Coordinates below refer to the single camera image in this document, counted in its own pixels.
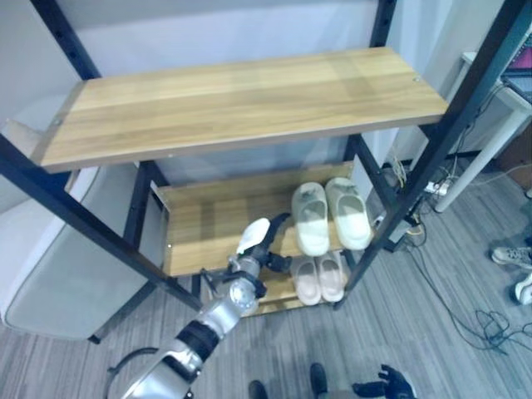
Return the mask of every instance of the power strip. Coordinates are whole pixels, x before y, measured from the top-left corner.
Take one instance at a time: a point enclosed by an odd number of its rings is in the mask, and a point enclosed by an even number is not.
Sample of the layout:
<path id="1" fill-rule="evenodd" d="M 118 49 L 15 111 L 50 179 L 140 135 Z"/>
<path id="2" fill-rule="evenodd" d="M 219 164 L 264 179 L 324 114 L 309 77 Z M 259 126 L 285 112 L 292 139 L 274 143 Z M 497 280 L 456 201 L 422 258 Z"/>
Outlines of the power strip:
<path id="1" fill-rule="evenodd" d="M 429 183 L 425 187 L 425 192 L 439 195 L 440 197 L 443 197 L 447 194 L 447 190 L 449 189 L 450 184 L 444 181 L 440 185 L 437 185 L 433 181 L 429 181 Z"/>

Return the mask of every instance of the white table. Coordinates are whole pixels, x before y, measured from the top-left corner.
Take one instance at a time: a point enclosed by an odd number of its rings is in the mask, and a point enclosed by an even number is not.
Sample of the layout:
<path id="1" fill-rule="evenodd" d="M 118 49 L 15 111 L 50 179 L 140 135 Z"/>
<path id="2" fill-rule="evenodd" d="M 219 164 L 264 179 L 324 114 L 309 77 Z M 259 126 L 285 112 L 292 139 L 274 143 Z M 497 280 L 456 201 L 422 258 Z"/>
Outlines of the white table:
<path id="1" fill-rule="evenodd" d="M 454 86 L 451 88 L 450 97 L 453 97 L 460 87 L 460 84 L 470 68 L 471 63 L 475 59 L 475 52 L 465 52 L 462 54 L 464 61 L 460 73 L 456 79 Z M 491 139 L 486 143 L 484 149 L 476 156 L 468 168 L 464 171 L 462 176 L 454 182 L 446 196 L 442 197 L 435 209 L 436 212 L 443 212 L 455 198 L 460 195 L 464 188 L 480 173 L 482 169 L 490 162 L 490 160 L 499 152 L 499 150 L 508 142 L 515 132 L 530 118 L 532 114 L 532 107 L 530 103 L 517 94 L 509 87 L 504 87 L 497 90 L 496 96 L 503 101 L 512 112 L 506 117 L 504 122 L 500 124 L 499 129 L 494 133 Z"/>

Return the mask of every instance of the gray carpet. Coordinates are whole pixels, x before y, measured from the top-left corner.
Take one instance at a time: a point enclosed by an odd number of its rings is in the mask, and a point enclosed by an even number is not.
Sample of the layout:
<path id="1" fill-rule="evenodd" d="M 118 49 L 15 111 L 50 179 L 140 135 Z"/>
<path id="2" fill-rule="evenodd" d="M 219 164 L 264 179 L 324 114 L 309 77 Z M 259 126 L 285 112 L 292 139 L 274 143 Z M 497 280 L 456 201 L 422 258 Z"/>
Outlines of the gray carpet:
<path id="1" fill-rule="evenodd" d="M 495 172 L 484 173 L 475 182 Z M 505 314 L 512 327 L 532 321 L 509 287 L 523 278 L 493 264 L 493 245 L 523 245 L 531 203 L 509 178 L 470 187 L 444 213 L 425 216 L 427 267 L 451 307 L 476 327 L 476 308 Z M 100 398 L 106 369 L 129 351 L 173 337 L 193 312 L 155 292 L 102 342 L 64 342 L 0 327 L 1 398 Z M 468 346 L 413 265 L 409 254 L 382 252 L 345 306 L 327 305 L 243 320 L 209 360 L 194 386 L 198 398 L 247 398 L 263 381 L 274 399 L 310 397 L 308 369 L 321 362 L 329 385 L 347 389 L 374 380 L 385 362 L 407 372 L 424 399 L 529 399 L 532 352 L 506 343 L 509 356 Z M 123 387 L 146 359 L 116 380 Z"/>

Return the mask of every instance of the white slipper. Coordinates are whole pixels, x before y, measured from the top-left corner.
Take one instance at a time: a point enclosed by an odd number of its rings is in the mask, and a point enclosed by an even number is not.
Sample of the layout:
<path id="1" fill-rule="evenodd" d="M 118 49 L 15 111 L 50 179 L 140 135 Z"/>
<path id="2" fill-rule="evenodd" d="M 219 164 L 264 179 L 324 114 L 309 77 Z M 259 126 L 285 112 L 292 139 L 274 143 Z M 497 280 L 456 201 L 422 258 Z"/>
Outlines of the white slipper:
<path id="1" fill-rule="evenodd" d="M 318 183 L 304 183 L 292 196 L 296 240 L 307 256 L 321 256 L 329 249 L 327 201 Z"/>
<path id="2" fill-rule="evenodd" d="M 301 302 L 313 306 L 319 302 L 322 292 L 319 288 L 318 273 L 312 258 L 294 258 L 290 266 L 293 285 Z"/>
<path id="3" fill-rule="evenodd" d="M 327 302 L 339 302 L 344 294 L 342 264 L 332 253 L 317 258 L 316 262 L 318 263 L 318 281 L 323 299 Z"/>
<path id="4" fill-rule="evenodd" d="M 342 245 L 347 249 L 365 249 L 372 242 L 373 232 L 357 187 L 349 179 L 335 177 L 328 181 L 325 193 Z"/>
<path id="5" fill-rule="evenodd" d="M 523 305 L 532 303 L 532 273 L 515 285 L 515 297 Z"/>

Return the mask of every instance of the gray chair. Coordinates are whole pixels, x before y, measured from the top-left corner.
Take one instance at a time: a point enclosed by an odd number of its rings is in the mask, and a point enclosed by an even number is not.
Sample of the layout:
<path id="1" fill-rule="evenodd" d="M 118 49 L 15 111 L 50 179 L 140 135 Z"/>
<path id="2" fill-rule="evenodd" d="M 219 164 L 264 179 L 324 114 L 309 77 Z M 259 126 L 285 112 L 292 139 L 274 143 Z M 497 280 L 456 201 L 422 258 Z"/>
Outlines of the gray chair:
<path id="1" fill-rule="evenodd" d="M 122 235 L 135 174 L 133 164 L 81 170 L 69 193 Z M 0 318 L 28 333 L 90 337 L 145 278 L 34 199 L 11 191 L 22 203 L 0 214 Z M 140 251 L 157 265 L 163 262 L 165 233 L 165 216 L 150 198 Z"/>

